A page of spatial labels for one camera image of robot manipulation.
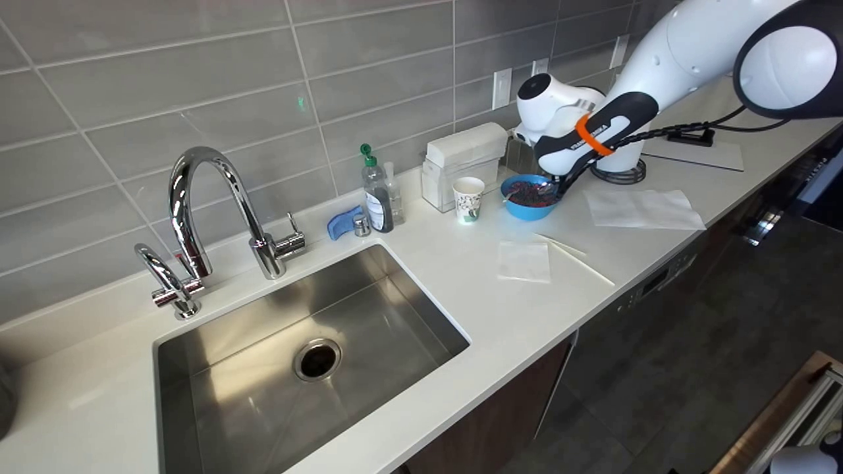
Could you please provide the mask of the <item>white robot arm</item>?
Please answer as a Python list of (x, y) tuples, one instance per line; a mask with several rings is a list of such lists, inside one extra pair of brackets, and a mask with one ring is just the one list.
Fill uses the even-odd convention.
[(739, 100), (770, 120), (843, 113), (843, 0), (682, 0), (636, 47), (615, 88), (536, 75), (518, 89), (515, 134), (568, 193), (586, 171), (647, 176), (637, 137), (711, 80), (734, 75)]

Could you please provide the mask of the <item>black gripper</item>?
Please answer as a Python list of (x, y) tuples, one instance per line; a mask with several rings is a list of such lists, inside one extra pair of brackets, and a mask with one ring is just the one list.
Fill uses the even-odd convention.
[(562, 201), (586, 171), (595, 171), (595, 162), (578, 163), (570, 175), (557, 176), (557, 183), (550, 187), (554, 199)]

